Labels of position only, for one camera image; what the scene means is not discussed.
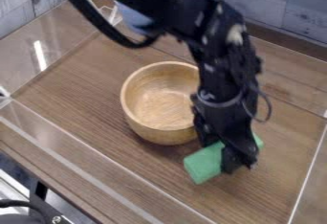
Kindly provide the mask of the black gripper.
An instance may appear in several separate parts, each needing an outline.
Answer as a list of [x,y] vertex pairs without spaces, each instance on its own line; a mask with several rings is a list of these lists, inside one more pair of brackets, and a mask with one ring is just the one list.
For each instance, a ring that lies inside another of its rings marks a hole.
[[256,78],[239,84],[201,78],[190,100],[200,146],[206,147],[217,141],[225,146],[222,172],[232,174],[240,167],[251,168],[259,155],[252,122],[265,123],[272,115],[272,104]]

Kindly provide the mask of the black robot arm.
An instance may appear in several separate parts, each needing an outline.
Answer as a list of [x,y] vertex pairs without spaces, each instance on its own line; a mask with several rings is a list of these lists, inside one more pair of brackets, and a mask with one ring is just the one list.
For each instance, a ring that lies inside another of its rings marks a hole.
[[130,41],[104,19],[88,0],[68,0],[113,42],[129,49],[152,45],[164,34],[186,44],[198,72],[190,94],[193,125],[201,148],[217,146],[213,166],[224,173],[251,168],[259,142],[252,133],[261,59],[244,16],[224,0],[114,0],[130,28],[144,36]]

